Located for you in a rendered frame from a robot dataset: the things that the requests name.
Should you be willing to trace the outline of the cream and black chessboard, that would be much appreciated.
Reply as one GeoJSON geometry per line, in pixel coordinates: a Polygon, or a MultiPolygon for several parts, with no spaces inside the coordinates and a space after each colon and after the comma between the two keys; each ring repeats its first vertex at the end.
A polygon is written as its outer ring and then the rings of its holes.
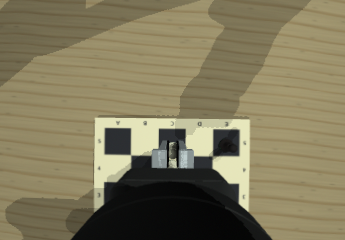
{"type": "Polygon", "coordinates": [[[152,168],[152,150],[163,140],[193,149],[194,168],[218,171],[249,212],[250,119],[167,118],[95,118],[94,212],[128,170],[152,168]],[[237,151],[223,152],[222,139],[231,140],[237,151]]]}

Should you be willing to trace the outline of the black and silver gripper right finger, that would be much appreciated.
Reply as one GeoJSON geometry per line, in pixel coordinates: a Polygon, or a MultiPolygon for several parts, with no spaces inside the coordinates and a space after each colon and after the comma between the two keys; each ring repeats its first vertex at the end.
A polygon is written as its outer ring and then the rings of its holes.
{"type": "Polygon", "coordinates": [[[177,168],[194,168],[194,151],[187,149],[183,141],[176,141],[177,168]],[[177,149],[178,144],[178,149],[177,149]]]}

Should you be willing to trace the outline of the black chess piece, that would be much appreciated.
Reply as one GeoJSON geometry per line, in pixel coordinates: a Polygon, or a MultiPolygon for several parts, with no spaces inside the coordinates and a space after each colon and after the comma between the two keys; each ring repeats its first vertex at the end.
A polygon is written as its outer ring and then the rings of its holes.
{"type": "Polygon", "coordinates": [[[232,143],[231,140],[229,139],[222,139],[219,143],[219,148],[223,151],[223,152],[236,152],[237,151],[237,146],[235,144],[232,143]]]}

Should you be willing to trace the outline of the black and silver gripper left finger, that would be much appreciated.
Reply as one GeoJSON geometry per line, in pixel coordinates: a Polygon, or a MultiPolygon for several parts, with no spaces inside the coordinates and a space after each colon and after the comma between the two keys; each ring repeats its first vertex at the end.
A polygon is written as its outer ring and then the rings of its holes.
{"type": "Polygon", "coordinates": [[[152,168],[169,167],[169,141],[163,140],[159,149],[152,150],[152,168]]]}

